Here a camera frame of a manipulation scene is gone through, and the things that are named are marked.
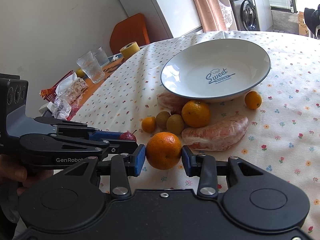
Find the left hand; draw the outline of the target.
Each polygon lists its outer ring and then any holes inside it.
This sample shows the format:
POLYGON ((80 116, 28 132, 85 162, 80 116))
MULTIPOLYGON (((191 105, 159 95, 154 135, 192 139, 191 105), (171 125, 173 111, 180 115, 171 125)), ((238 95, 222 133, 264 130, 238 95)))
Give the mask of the left hand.
POLYGON ((39 181, 45 180, 54 174, 53 170, 44 170, 37 175, 29 175, 27 169, 18 165, 12 159, 1 154, 1 183, 8 179, 22 183, 22 187, 17 189, 17 195, 20 196, 26 189, 39 181))

